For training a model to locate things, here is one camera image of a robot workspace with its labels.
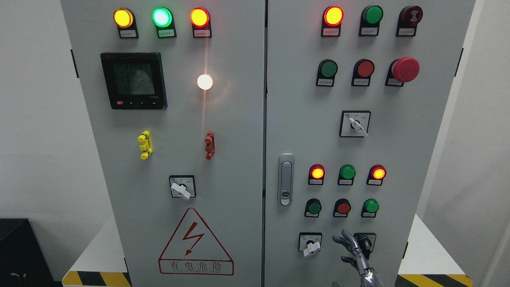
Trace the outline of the silver robotic hand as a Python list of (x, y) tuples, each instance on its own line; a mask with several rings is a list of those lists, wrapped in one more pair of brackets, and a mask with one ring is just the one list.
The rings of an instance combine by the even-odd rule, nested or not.
[(332, 236), (332, 239), (335, 243), (343, 245), (353, 255), (352, 257), (342, 256), (341, 260), (357, 269), (361, 287), (383, 286), (381, 277), (374, 268), (370, 267), (359, 243), (351, 233), (342, 229), (342, 236)]

